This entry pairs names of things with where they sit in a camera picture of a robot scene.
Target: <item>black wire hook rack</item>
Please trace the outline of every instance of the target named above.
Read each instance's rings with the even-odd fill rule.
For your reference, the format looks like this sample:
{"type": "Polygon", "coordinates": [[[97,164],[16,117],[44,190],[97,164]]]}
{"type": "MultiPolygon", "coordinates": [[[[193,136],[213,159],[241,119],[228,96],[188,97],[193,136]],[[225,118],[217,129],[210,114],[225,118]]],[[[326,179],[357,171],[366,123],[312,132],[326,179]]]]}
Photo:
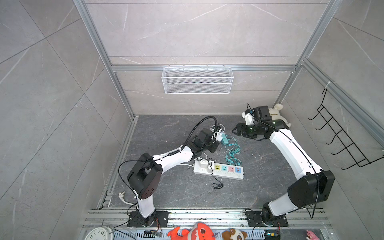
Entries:
{"type": "Polygon", "coordinates": [[[376,159],[376,160],[374,160],[374,161],[370,161],[370,160],[368,160],[368,158],[364,155],[364,153],[360,150],[360,148],[356,145],[356,143],[351,139],[351,137],[350,137],[350,136],[348,135],[348,133],[344,130],[344,128],[341,127],[341,125],[338,123],[338,121],[336,121],[336,119],[332,116],[332,114],[331,114],[331,113],[325,108],[325,106],[323,105],[325,95],[327,94],[327,89],[326,89],[326,88],[323,90],[322,94],[324,94],[324,96],[323,96],[323,100],[321,101],[320,106],[317,108],[317,114],[315,115],[315,117],[317,117],[317,115],[322,116],[322,118],[323,118],[324,121],[325,121],[325,124],[324,124],[321,128],[319,128],[319,129],[316,128],[316,130],[321,130],[321,129],[323,129],[323,127],[325,127],[326,125],[328,125],[328,126],[331,128],[331,130],[334,132],[335,135],[333,136],[332,141],[331,141],[330,143],[326,142],[326,144],[331,145],[331,144],[333,143],[333,141],[335,140],[335,138],[337,137],[337,138],[339,139],[339,141],[341,142],[341,144],[344,146],[344,148],[341,149],[340,151],[338,151],[337,153],[331,153],[331,154],[332,154],[332,155],[337,155],[337,154],[341,153],[342,151],[347,150],[348,153],[349,153],[349,155],[350,155],[350,156],[352,157],[352,159],[355,161],[355,164],[352,164],[351,166],[349,166],[349,167],[347,167],[347,168],[341,168],[341,169],[342,169],[342,170],[346,170],[346,169],[351,168],[351,167],[353,167],[353,166],[355,166],[355,165],[357,165],[357,166],[359,166],[359,167],[364,167],[364,166],[366,166],[366,165],[368,165],[368,164],[374,163],[374,162],[376,162],[377,160],[380,160],[380,159],[384,158],[384,155],[383,155],[381,158],[378,158],[378,159],[376,159]],[[323,114],[321,113],[321,111],[326,111],[326,112],[331,116],[331,118],[330,118],[329,120],[326,120],[325,117],[323,116],[323,114]],[[341,129],[340,131],[336,132],[335,129],[329,124],[329,122],[330,122],[332,119],[333,119],[333,120],[336,122],[336,124],[340,127],[340,129],[341,129]],[[341,134],[341,133],[344,133],[344,134],[350,139],[350,141],[351,141],[352,143],[346,145],[346,144],[341,140],[341,138],[339,137],[339,134],[341,134]],[[351,147],[351,146],[353,146],[353,145],[359,150],[359,152],[360,152],[361,155],[363,156],[363,160],[357,161],[357,160],[355,159],[355,157],[352,155],[352,153],[349,151],[348,148],[351,147]]]}

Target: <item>charger plugged into power strip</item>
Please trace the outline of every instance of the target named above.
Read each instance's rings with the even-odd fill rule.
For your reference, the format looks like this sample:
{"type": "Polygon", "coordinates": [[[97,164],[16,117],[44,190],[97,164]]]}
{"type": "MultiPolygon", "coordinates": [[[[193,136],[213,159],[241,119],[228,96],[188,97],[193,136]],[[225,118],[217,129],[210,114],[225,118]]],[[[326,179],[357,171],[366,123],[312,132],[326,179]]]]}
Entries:
{"type": "Polygon", "coordinates": [[[193,172],[195,174],[211,175],[212,169],[209,165],[212,166],[214,177],[230,178],[237,180],[244,179],[243,167],[215,163],[214,161],[207,160],[195,160],[193,172]]]}

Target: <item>teddy bear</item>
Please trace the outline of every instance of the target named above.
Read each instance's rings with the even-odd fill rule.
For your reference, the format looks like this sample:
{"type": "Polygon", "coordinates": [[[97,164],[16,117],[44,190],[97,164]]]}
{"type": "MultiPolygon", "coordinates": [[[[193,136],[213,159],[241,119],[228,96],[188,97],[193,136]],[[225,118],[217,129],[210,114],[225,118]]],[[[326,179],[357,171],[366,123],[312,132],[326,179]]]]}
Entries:
{"type": "Polygon", "coordinates": [[[280,110],[283,109],[283,105],[280,104],[280,103],[277,103],[275,104],[275,106],[273,108],[268,108],[269,110],[269,115],[271,115],[272,117],[272,120],[276,120],[276,119],[281,119],[285,122],[285,124],[287,124],[287,126],[290,128],[291,127],[291,124],[288,123],[287,119],[285,119],[285,117],[281,116],[280,115],[280,110]]]}
{"type": "Polygon", "coordinates": [[[224,240],[245,240],[248,236],[246,232],[231,228],[221,234],[224,240]]]}

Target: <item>white plush toy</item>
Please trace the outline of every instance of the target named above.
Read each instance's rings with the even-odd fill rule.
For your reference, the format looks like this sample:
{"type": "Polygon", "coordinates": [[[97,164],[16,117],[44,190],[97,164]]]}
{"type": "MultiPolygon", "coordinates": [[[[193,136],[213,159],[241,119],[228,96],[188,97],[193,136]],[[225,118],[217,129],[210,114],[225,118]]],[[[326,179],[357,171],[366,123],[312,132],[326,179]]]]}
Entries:
{"type": "Polygon", "coordinates": [[[281,116],[280,115],[280,110],[283,109],[283,105],[280,104],[280,103],[277,103],[273,108],[268,108],[269,110],[269,114],[271,115],[272,117],[272,120],[276,120],[276,119],[281,119],[285,122],[285,124],[287,124],[287,126],[290,128],[291,127],[291,124],[288,123],[287,119],[285,119],[285,117],[281,116]]]}

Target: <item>white zip tie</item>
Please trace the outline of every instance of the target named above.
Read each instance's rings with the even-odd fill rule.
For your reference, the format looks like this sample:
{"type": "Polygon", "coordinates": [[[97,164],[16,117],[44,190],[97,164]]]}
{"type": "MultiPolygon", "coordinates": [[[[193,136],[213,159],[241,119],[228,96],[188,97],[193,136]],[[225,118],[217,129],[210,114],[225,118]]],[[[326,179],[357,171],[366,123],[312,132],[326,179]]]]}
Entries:
{"type": "Polygon", "coordinates": [[[325,88],[327,88],[330,83],[336,83],[336,82],[328,81],[327,85],[325,85],[325,88]]]}

